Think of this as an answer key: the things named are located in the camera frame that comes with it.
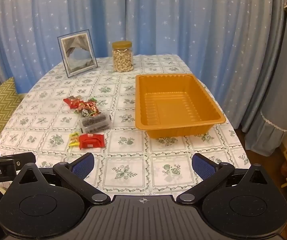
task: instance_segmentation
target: glass picture frame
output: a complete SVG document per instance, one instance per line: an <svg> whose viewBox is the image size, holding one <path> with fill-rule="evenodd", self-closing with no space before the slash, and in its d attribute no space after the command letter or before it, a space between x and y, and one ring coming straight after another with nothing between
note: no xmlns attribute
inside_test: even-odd
<svg viewBox="0 0 287 240"><path fill-rule="evenodd" d="M98 68L89 30L59 36L58 44L68 78Z"/></svg>

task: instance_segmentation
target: table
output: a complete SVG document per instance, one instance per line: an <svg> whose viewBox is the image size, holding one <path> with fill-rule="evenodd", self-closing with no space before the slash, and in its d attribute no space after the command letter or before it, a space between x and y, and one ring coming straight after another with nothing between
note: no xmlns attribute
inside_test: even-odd
<svg viewBox="0 0 287 240"><path fill-rule="evenodd" d="M191 73L176 55L134 56L134 69L113 71L111 57L98 58L98 68L67 78L60 63L26 95L0 135L0 154L31 151L38 167L72 162L92 152L95 166L85 179L107 193L165 195L175 198L201 178L192 170L191 158L199 152L211 160L248 168L249 160L227 121L203 135L150 139L135 128L135 76L150 73ZM113 128L101 132L105 148L69 148L69 134L78 129L79 116L63 98L95 97L98 108L110 111ZM7 188L10 183L3 183Z"/></svg>

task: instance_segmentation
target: jar of cashews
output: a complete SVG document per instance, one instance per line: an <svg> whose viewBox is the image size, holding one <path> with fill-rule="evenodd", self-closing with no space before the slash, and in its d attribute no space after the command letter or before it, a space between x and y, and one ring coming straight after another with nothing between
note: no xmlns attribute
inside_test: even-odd
<svg viewBox="0 0 287 240"><path fill-rule="evenodd" d="M114 71L127 72L133 70L132 65L132 42L115 41L113 46Z"/></svg>

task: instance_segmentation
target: tray bottom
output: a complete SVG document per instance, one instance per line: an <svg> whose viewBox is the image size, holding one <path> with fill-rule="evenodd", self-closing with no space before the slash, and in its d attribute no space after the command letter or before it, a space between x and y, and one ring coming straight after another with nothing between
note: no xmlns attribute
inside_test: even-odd
<svg viewBox="0 0 287 240"><path fill-rule="evenodd" d="M191 125L201 121L189 94L185 92L146 93L147 125Z"/></svg>

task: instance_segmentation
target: zigzag pattern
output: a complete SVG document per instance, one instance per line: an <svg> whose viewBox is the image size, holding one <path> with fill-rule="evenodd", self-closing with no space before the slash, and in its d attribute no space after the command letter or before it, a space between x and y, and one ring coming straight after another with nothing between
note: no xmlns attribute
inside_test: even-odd
<svg viewBox="0 0 287 240"><path fill-rule="evenodd" d="M0 133L19 104L14 78L11 77L0 86Z"/></svg>

